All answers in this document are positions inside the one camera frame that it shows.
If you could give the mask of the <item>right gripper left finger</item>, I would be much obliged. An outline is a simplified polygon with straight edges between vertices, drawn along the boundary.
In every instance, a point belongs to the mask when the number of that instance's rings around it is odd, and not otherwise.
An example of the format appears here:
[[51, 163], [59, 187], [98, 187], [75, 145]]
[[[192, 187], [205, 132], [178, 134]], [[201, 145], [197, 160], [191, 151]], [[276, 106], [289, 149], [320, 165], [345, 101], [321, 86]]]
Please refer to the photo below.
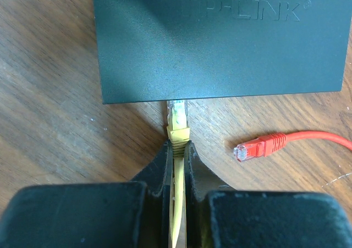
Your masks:
[[28, 186], [1, 216], [1, 247], [171, 247], [172, 147], [130, 181]]

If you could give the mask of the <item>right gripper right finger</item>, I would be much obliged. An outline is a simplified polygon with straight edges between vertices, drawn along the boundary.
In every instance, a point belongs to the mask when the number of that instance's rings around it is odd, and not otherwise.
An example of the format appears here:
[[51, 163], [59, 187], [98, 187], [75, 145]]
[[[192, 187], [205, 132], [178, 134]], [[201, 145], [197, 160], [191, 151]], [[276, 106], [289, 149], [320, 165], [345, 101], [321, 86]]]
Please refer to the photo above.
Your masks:
[[188, 247], [351, 247], [351, 224], [317, 192], [239, 191], [185, 147]]

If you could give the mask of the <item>black network switch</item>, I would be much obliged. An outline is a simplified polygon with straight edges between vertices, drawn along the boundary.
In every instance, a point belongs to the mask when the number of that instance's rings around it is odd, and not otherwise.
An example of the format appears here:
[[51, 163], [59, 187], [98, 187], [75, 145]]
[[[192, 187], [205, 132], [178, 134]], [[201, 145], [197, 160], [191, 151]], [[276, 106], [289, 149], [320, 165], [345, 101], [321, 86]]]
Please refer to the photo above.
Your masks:
[[93, 0], [105, 104], [342, 88], [351, 0]]

